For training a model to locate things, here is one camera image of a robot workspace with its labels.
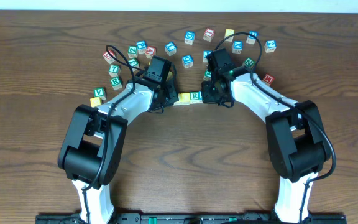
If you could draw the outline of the blue L block front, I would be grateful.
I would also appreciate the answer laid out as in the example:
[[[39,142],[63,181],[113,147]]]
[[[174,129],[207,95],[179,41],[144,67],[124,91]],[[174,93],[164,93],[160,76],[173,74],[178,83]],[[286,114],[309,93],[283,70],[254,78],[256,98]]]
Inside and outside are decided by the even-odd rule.
[[[203,103],[203,97],[201,91],[198,92],[198,98],[199,98],[199,103]]]

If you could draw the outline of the yellow C block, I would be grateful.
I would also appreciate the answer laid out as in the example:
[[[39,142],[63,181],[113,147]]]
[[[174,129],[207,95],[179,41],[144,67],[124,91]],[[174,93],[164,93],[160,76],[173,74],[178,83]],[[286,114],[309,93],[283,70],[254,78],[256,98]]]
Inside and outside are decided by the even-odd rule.
[[[178,100],[174,102],[174,106],[180,106],[181,105],[181,95],[178,95]]]

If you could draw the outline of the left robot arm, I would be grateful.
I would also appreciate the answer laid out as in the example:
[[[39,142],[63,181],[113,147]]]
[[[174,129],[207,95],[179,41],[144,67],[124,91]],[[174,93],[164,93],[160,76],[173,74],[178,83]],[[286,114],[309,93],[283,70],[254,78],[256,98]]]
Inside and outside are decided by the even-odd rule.
[[[114,213],[109,184],[121,160],[127,126],[138,115],[171,106],[177,99],[174,78],[155,83],[135,77],[110,101],[76,108],[57,164],[77,189],[80,223],[108,223]]]

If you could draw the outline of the yellow O block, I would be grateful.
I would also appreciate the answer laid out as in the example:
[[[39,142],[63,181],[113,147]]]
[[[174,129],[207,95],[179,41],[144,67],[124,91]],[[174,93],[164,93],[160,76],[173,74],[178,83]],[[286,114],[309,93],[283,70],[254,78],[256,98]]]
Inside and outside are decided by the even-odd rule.
[[[180,101],[181,101],[181,105],[189,105],[191,102],[190,94],[189,93],[181,93]]]

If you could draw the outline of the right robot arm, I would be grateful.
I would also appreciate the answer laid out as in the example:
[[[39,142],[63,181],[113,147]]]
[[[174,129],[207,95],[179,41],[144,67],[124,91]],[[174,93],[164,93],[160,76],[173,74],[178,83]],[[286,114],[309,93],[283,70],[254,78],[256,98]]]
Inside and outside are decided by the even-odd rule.
[[[336,162],[316,104],[279,94],[245,67],[215,69],[202,82],[201,94],[204,103],[226,107],[242,103],[265,123],[270,161],[280,176],[275,219],[305,222],[313,183],[333,172],[319,174],[326,161]]]

